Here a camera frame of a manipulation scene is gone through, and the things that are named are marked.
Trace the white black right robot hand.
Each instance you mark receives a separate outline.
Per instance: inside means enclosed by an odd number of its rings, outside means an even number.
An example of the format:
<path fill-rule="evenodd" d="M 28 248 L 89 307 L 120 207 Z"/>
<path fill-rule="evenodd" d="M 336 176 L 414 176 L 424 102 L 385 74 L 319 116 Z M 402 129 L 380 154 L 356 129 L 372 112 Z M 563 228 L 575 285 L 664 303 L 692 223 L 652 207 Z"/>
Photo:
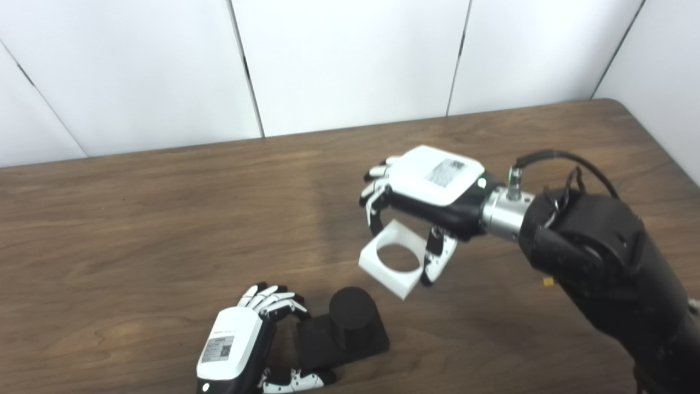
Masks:
<path fill-rule="evenodd" d="M 383 230 L 382 211 L 398 210 L 430 224 L 420 281 L 430 287 L 459 242 L 485 235 L 482 209 L 501 184 L 483 165 L 463 155 L 421 145 L 371 167 L 358 204 L 373 235 Z"/>

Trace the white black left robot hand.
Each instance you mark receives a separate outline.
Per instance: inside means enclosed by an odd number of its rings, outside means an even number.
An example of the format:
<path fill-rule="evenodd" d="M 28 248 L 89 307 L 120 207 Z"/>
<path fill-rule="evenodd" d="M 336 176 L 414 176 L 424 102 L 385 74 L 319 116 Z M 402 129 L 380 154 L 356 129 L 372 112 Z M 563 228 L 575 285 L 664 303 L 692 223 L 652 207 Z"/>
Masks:
<path fill-rule="evenodd" d="M 332 369 L 275 367 L 267 363 L 278 322 L 312 316 L 305 299 L 285 285 L 258 282 L 235 306 L 218 312 L 196 366 L 197 393 L 304 392 L 337 382 Z"/>

